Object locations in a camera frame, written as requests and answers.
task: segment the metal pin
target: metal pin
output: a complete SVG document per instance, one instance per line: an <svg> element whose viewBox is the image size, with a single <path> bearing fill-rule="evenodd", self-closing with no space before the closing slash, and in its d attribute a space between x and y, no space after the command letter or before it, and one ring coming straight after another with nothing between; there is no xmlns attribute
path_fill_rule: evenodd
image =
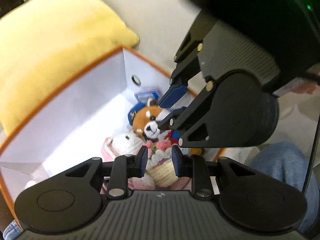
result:
<svg viewBox="0 0 320 240"><path fill-rule="evenodd" d="M207 188L202 188L202 189L199 189L196 194L199 196L199 197L209 197L212 192L211 190L207 189Z"/></svg>
<svg viewBox="0 0 320 240"><path fill-rule="evenodd" d="M197 47L197 51L201 51L203 48L203 44L202 43L199 43L198 44L198 47Z"/></svg>
<svg viewBox="0 0 320 240"><path fill-rule="evenodd" d="M124 190L120 188L113 188L109 190L109 195L113 197L120 197L124 194Z"/></svg>
<svg viewBox="0 0 320 240"><path fill-rule="evenodd" d="M205 90L207 90L208 92L211 91L214 87L213 81L209 81L206 85L205 85Z"/></svg>

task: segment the pink flower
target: pink flower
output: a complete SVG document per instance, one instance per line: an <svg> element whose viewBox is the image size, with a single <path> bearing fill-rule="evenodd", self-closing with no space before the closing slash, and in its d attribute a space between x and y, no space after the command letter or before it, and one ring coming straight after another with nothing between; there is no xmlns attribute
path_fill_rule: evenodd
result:
<svg viewBox="0 0 320 240"><path fill-rule="evenodd" d="M165 151L166 149L171 147L171 141L169 140L160 140L156 142L157 149L160 149L162 151Z"/></svg>
<svg viewBox="0 0 320 240"><path fill-rule="evenodd" d="M147 146L148 148L151 148L151 146L153 145L153 142L148 140L145 144L145 146Z"/></svg>

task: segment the blue hat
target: blue hat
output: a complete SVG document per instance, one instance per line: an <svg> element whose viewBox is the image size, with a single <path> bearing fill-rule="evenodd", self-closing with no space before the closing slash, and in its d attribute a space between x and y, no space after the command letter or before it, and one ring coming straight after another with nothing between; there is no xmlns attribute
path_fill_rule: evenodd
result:
<svg viewBox="0 0 320 240"><path fill-rule="evenodd" d="M131 110L128 113L128 120L129 120L129 124L132 126L133 124L133 120L136 117L136 114L139 110L141 110L142 108L144 108L146 106L145 103L137 103L133 108L131 108Z"/></svg>

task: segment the white wall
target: white wall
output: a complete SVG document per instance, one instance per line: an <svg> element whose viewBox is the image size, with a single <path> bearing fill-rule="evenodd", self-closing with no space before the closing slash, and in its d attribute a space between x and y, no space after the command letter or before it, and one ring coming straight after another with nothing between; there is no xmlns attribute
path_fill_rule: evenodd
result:
<svg viewBox="0 0 320 240"><path fill-rule="evenodd" d="M187 0L103 0L137 33L136 48L169 72L175 69L173 57L200 9ZM200 91L201 75L189 85Z"/></svg>
<svg viewBox="0 0 320 240"><path fill-rule="evenodd" d="M122 51L67 87L12 140L0 164L42 163L64 139L126 87Z"/></svg>
<svg viewBox="0 0 320 240"><path fill-rule="evenodd" d="M32 176L3 166L0 167L0 170L10 196L15 201L27 182L32 180Z"/></svg>
<svg viewBox="0 0 320 240"><path fill-rule="evenodd" d="M5 139L6 139L6 136L4 134L4 130L0 124L0 145L4 142Z"/></svg>

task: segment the screw head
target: screw head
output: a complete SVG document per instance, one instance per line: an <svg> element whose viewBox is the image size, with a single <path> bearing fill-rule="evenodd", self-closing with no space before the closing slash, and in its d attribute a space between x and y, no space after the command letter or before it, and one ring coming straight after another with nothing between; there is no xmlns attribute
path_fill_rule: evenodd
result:
<svg viewBox="0 0 320 240"><path fill-rule="evenodd" d="M163 192L160 192L159 194L157 194L157 197L159 198L165 197L165 194Z"/></svg>
<svg viewBox="0 0 320 240"><path fill-rule="evenodd" d="M208 75L204 78L204 81L208 83L209 81L213 81L213 78L210 75Z"/></svg>
<svg viewBox="0 0 320 240"><path fill-rule="evenodd" d="M213 81L210 80L206 85L205 85L205 90L207 90L208 92L211 91L214 87Z"/></svg>
<svg viewBox="0 0 320 240"><path fill-rule="evenodd" d="M199 43L198 44L198 47L197 47L197 51L201 51L203 48L203 44L202 43Z"/></svg>
<svg viewBox="0 0 320 240"><path fill-rule="evenodd" d="M109 195L113 197L120 197L124 194L124 190L120 188L113 188L109 190Z"/></svg>
<svg viewBox="0 0 320 240"><path fill-rule="evenodd" d="M207 189L207 188L202 188L202 189L199 189L196 194L199 196L199 197L209 197L212 192L211 190Z"/></svg>

